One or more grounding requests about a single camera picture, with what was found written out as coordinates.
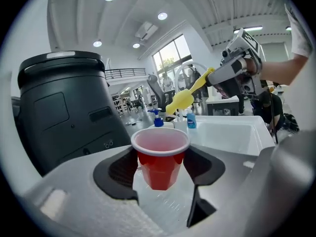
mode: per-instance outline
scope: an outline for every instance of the red plastic cup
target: red plastic cup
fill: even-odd
[[[147,128],[134,133],[131,142],[146,183],[153,190],[171,187],[177,180],[184,151],[190,146],[187,134],[174,128]]]

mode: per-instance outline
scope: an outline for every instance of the cup rim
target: cup rim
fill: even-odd
[[[169,151],[160,151],[159,154],[157,154],[156,151],[153,151],[153,150],[150,150],[150,149],[145,149],[145,148],[137,145],[136,142],[135,142],[135,138],[140,132],[143,132],[144,130],[149,130],[149,129],[169,129],[169,130],[172,129],[172,130],[176,130],[177,132],[182,133],[185,136],[185,138],[187,139],[187,141],[186,141],[185,145],[183,145],[180,148],[177,148],[177,149],[174,149],[174,150],[169,150]],[[143,154],[146,154],[146,155],[149,155],[149,156],[156,156],[156,157],[165,157],[165,156],[173,156],[173,155],[179,154],[181,152],[184,152],[190,146],[190,139],[189,139],[188,135],[185,132],[183,132],[181,130],[178,130],[178,129],[175,129],[175,128],[150,127],[150,128],[142,129],[142,130],[139,130],[139,131],[135,132],[132,135],[132,137],[131,137],[131,143],[132,143],[132,146],[133,146],[134,149],[136,149],[137,151],[139,151],[139,152],[141,152]]]

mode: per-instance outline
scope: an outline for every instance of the yellow spatula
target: yellow spatula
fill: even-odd
[[[173,114],[176,109],[186,109],[194,102],[192,93],[201,88],[206,83],[206,77],[215,71],[214,68],[208,68],[207,71],[193,84],[191,89],[179,91],[173,97],[172,103],[166,106],[167,114]]]

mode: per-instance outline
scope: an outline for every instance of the black bag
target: black bag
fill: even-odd
[[[284,113],[284,124],[283,128],[286,130],[292,130],[298,132],[300,129],[298,128],[298,124],[296,122],[295,117],[292,114]]]
[[[201,77],[201,74],[197,71],[196,68],[195,71],[193,71],[193,76],[195,81]]]

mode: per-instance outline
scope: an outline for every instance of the railing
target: railing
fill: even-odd
[[[145,76],[145,69],[111,69],[105,71],[105,79]]]

